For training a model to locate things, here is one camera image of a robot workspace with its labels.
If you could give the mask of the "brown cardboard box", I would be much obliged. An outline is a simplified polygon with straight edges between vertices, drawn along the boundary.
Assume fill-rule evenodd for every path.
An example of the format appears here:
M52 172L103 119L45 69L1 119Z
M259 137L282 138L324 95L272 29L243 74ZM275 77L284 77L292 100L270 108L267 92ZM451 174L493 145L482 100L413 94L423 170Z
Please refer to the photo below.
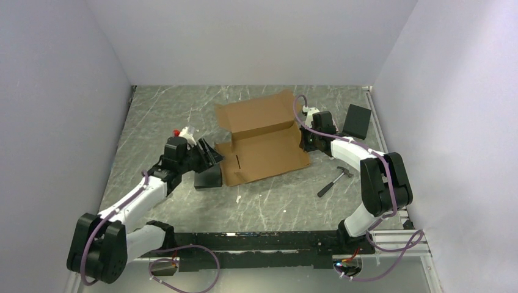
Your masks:
M217 104L220 128L230 141L216 144L226 186L238 186L306 168L309 154L300 147L301 130L295 119L295 96L282 90L269 96L226 105Z

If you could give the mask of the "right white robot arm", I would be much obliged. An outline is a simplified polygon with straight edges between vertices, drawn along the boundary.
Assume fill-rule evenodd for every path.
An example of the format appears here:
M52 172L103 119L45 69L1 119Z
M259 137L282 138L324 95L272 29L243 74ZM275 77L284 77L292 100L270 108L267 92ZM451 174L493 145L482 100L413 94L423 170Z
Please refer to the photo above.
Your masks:
M296 115L302 131L301 148L321 151L348 164L360 173L362 203L342 225L337 247L352 253L378 220L397 213L412 203L413 193L403 159L396 152L383 153L348 136L339 136L328 111L304 106Z

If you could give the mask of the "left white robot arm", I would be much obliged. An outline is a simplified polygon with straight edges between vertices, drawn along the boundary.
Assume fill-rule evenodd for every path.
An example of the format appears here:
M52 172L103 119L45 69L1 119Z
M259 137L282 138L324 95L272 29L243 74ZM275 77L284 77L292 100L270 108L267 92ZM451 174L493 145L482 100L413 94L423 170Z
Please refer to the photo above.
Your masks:
M205 172L223 159L205 139L169 137L158 162L142 171L142 179L136 187L105 210L80 216L68 253L67 269L78 273L86 286L98 281L111 284L129 262L148 252L170 255L178 248L172 225L152 220L136 228L136 222L168 199L185 173Z

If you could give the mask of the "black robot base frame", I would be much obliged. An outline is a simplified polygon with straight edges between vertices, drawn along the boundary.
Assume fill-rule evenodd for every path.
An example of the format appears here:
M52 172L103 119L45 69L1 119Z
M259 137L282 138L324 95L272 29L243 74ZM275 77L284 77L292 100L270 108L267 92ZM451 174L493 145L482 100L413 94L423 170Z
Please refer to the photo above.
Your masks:
M172 248L179 248L174 253ZM339 256L371 253L365 237L348 236L345 229L236 233L179 233L160 248L146 248L142 257L176 256L180 272L204 269L311 267L330 269Z

